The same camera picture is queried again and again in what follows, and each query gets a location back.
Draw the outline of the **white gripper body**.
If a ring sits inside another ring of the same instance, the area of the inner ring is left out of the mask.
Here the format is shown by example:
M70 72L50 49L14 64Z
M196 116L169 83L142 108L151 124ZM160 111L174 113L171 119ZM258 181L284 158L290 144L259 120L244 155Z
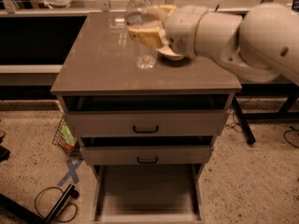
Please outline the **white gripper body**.
M194 57L194 42L200 20L207 14L207 7L186 6L177 8L164 22L170 49L185 57Z

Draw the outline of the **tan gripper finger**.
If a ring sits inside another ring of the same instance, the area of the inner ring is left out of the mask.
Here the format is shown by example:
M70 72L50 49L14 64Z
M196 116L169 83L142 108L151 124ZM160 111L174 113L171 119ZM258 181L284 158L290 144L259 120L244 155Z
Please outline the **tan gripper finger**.
M166 20L172 15L172 13L177 9L177 7L174 5L159 5L153 6L152 9L154 11L154 14L160 20Z
M164 30L160 27L156 28L128 28L129 36L136 43L144 46L160 49L164 45Z

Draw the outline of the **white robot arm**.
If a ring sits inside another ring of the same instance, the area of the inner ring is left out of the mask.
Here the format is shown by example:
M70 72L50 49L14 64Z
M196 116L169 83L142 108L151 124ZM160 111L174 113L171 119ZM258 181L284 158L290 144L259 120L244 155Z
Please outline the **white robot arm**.
M299 84L299 15L263 3L233 15L206 7L149 7L127 15L131 39L184 57L204 56L251 82L284 76Z

